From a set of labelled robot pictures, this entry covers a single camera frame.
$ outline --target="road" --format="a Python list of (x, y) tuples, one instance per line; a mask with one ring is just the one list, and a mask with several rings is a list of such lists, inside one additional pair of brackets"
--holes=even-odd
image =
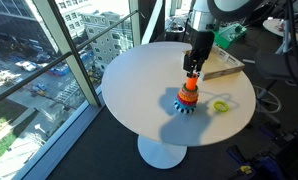
[[(34, 73), (19, 69), (14, 62), (2, 59), (1, 57), (0, 70), (7, 70), (21, 78), (26, 78)], [(90, 68), (92, 58), (88, 58), (84, 64), (86, 68)], [(15, 173), (50, 138), (49, 135), (57, 130), (59, 124), (68, 119), (76, 108), (85, 101), (84, 95), (80, 92), (79, 88), (75, 87), (77, 85), (71, 72), (60, 77), (45, 73), (34, 79), (26, 87), (30, 87), (29, 85), (36, 83), (45, 84), (48, 97), (33, 95), (31, 90), (26, 88), (8, 96), (8, 99), (26, 106), (28, 109), (38, 109), (39, 113), (10, 146), (10, 151), (6, 151), (0, 157), (0, 178), (12, 179)], [(3, 82), (0, 82), (0, 93), (7, 89), (8, 87), (3, 85)], [(59, 97), (62, 95), (69, 97), (61, 102)]]

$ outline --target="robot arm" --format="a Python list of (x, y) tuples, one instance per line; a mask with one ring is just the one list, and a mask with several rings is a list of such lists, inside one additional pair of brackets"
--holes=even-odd
[(190, 44), (192, 50), (185, 55), (183, 69), (187, 77), (199, 76), (208, 59), (214, 41), (212, 30), (217, 21), (232, 22), (248, 16), (263, 0), (196, 0), (190, 14)]

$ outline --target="table top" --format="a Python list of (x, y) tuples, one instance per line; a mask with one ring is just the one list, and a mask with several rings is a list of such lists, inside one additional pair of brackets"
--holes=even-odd
[(267, 19), (263, 22), (263, 26), (270, 32), (283, 37), (283, 31), (279, 30), (279, 27), (282, 23), (282, 19)]
[[(124, 126), (151, 140), (200, 146), (225, 140), (244, 128), (255, 110), (255, 93), (247, 76), (235, 73), (198, 80), (199, 100), (192, 114), (174, 107), (186, 82), (182, 52), (191, 45), (157, 42), (134, 47), (106, 68), (102, 94), (111, 113)], [(229, 111), (217, 112), (213, 103), (225, 101)]]

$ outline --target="cardboard box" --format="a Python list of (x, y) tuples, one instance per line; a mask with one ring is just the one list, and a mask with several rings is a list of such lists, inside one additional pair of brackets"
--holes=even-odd
[(231, 56), (229, 53), (214, 46), (210, 51), (208, 59), (202, 65), (202, 72), (200, 78), (203, 80), (214, 79), (228, 74), (238, 73), (244, 68), (244, 64), (238, 59)]

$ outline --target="table pedestal base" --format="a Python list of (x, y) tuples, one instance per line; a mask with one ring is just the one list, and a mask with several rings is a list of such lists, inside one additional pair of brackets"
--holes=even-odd
[(138, 137), (138, 149), (142, 158), (158, 169), (168, 169), (179, 164), (186, 155), (186, 146), (176, 146)]

